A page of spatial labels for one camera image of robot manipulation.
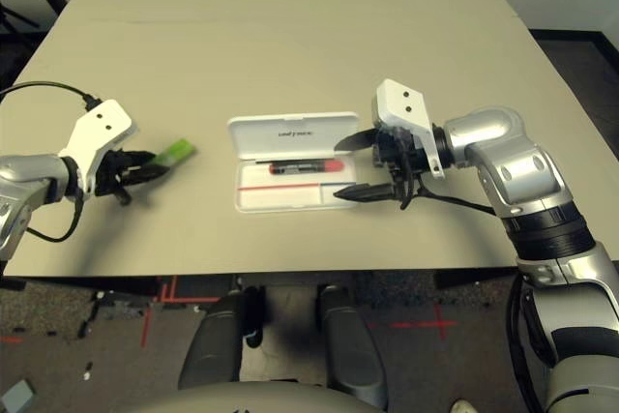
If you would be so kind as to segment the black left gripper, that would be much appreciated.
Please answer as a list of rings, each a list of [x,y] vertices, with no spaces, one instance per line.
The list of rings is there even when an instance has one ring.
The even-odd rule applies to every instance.
[[[97,197],[113,195],[121,206],[130,205],[133,199],[123,184],[148,183],[162,177],[170,170],[168,166],[146,164],[155,156],[149,151],[108,151],[96,172],[94,195]],[[129,169],[130,165],[142,166]]]

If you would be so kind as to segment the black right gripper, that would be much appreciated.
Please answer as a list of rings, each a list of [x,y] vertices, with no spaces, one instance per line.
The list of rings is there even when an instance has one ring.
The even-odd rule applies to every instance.
[[[427,171],[424,149],[417,147],[413,134],[402,128],[369,129],[351,134],[338,142],[334,151],[355,152],[372,145],[374,165],[386,167],[395,185],[355,184],[336,191],[334,197],[353,202],[402,201],[403,192],[412,192],[417,176]]]

